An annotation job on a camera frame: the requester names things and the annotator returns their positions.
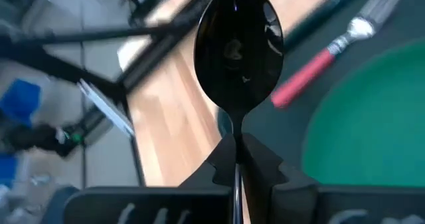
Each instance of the black spoon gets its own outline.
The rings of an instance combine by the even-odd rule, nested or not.
[[[282,69],[283,36],[269,0],[212,0],[195,41],[195,72],[205,94],[232,120],[236,140],[233,223],[243,223],[242,121],[267,98]]]

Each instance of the green mat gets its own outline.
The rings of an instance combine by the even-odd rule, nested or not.
[[[374,58],[329,92],[303,170],[324,184],[425,186],[425,42]]]

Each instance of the red fork handle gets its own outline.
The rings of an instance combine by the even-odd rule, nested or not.
[[[306,86],[319,76],[335,59],[328,48],[323,49],[312,58],[300,71],[272,93],[272,102],[275,107],[285,108],[303,91]]]

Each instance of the black frame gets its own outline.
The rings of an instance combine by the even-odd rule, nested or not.
[[[74,84],[80,79],[92,83],[131,119],[127,102],[130,94],[167,54],[197,24],[203,9],[210,0],[190,0],[175,18],[168,24],[158,27],[137,27],[108,31],[86,31],[80,34],[48,35],[46,37],[0,37],[0,55],[15,60],[23,65],[35,68],[51,76],[67,80]],[[350,0],[326,0],[309,17],[300,23],[285,39],[286,51],[290,51],[298,43],[308,37],[323,24],[334,12]],[[96,74],[92,74],[65,60],[49,55],[41,45],[60,43],[79,43],[112,39],[132,35],[152,35],[152,42],[135,58],[120,77],[112,82]],[[95,106],[75,125],[74,134],[81,135],[86,144],[94,143],[106,130],[112,127],[104,114]],[[133,159],[140,185],[145,185],[143,170],[135,138],[131,138]]]

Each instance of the blue object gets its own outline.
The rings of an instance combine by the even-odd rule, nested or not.
[[[0,99],[0,109],[10,119],[5,122],[31,127],[31,115],[40,106],[40,93],[38,85],[16,79]],[[0,154],[0,184],[12,187],[17,166],[15,156]]]

